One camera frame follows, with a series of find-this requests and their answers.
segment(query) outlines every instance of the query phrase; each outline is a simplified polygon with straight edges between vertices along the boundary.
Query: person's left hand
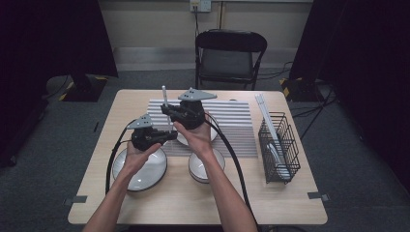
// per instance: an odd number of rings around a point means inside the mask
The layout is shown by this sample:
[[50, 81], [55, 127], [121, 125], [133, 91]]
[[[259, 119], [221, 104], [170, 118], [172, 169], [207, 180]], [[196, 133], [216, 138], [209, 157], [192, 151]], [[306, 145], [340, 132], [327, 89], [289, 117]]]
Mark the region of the person's left hand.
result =
[[124, 162], [123, 170], [127, 171], [127, 174], [133, 176], [142, 168], [149, 156], [155, 153], [161, 147], [160, 143], [156, 143], [148, 148], [145, 152], [139, 151], [134, 148], [132, 142], [127, 143], [127, 156]]

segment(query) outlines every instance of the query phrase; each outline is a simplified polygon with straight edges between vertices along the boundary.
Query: wooden table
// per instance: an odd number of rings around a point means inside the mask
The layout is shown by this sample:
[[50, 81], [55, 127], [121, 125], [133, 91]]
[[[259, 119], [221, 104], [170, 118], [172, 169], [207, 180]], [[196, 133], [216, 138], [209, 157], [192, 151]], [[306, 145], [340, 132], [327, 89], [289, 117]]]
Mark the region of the wooden table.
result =
[[[168, 90], [169, 99], [177, 99], [186, 90]], [[319, 198], [309, 199], [308, 192], [317, 192], [302, 143], [296, 130], [301, 169], [293, 180], [266, 184], [258, 144], [258, 129], [262, 122], [254, 95], [263, 93], [268, 109], [284, 112], [292, 127], [294, 122], [281, 92], [206, 91], [218, 95], [218, 100], [248, 101], [256, 139], [257, 158], [240, 159], [247, 185], [249, 201], [259, 224], [324, 224], [327, 215]], [[150, 99], [161, 99], [161, 90], [121, 90], [109, 111], [100, 139], [91, 157], [78, 190], [86, 195], [85, 203], [74, 203], [69, 222], [84, 224], [104, 198], [105, 172], [111, 150], [124, 127], [147, 112]], [[129, 138], [129, 130], [124, 138]], [[118, 152], [125, 149], [122, 145]], [[188, 157], [168, 157], [168, 167], [162, 180], [153, 188], [128, 192], [118, 218], [121, 224], [220, 224], [220, 218], [210, 186], [196, 182], [189, 173]], [[225, 159], [225, 173], [235, 189], [242, 194], [232, 158]]]

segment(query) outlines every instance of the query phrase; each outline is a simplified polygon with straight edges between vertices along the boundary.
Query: striped placemat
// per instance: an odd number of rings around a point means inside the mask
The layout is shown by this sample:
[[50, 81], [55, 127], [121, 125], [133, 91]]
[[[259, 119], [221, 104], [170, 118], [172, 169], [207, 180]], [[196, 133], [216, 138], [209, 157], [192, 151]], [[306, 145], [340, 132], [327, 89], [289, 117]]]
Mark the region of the striped placemat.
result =
[[[179, 105], [179, 102], [179, 100], [168, 100], [168, 103], [173, 105]], [[162, 104], [163, 100], [151, 99], [148, 104], [148, 114], [151, 116], [154, 128], [167, 131], [169, 126], [166, 115], [161, 112]], [[205, 100], [202, 101], [202, 105], [217, 119], [222, 133], [238, 158], [257, 158], [256, 141], [247, 101]], [[214, 149], [220, 151], [224, 157], [231, 156], [219, 135], [212, 144]], [[178, 140], [168, 141], [162, 149], [167, 156], [188, 157], [191, 154], [190, 148]]]

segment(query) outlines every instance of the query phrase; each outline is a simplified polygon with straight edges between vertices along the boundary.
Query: person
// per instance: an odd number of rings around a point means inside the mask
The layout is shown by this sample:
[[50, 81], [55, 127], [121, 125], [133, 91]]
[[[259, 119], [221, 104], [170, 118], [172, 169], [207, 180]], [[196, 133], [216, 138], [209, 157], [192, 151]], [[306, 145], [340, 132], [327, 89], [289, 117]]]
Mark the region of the person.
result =
[[[203, 123], [194, 130], [186, 130], [178, 122], [174, 122], [174, 127], [187, 139], [190, 148], [198, 155], [205, 166], [220, 214], [220, 223], [223, 231], [257, 231], [255, 220], [248, 206], [236, 189], [234, 189], [217, 161], [211, 144], [211, 127]], [[160, 146], [161, 144], [157, 143], [147, 151], [141, 152], [135, 149], [131, 142], [128, 142], [124, 167], [99, 208], [85, 225], [84, 232], [114, 231], [132, 176], [141, 169], [148, 160], [148, 157], [156, 152]]]

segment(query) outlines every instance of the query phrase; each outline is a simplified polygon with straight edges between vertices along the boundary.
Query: black wire basket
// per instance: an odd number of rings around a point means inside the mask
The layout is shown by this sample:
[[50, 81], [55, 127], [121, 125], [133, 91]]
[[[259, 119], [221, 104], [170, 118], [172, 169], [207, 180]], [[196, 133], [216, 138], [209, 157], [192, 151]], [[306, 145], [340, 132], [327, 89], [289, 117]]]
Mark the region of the black wire basket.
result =
[[269, 116], [278, 139], [272, 137], [265, 120], [262, 121], [258, 133], [266, 183], [284, 182], [287, 184], [301, 168], [298, 160], [298, 146], [285, 114], [270, 112]]

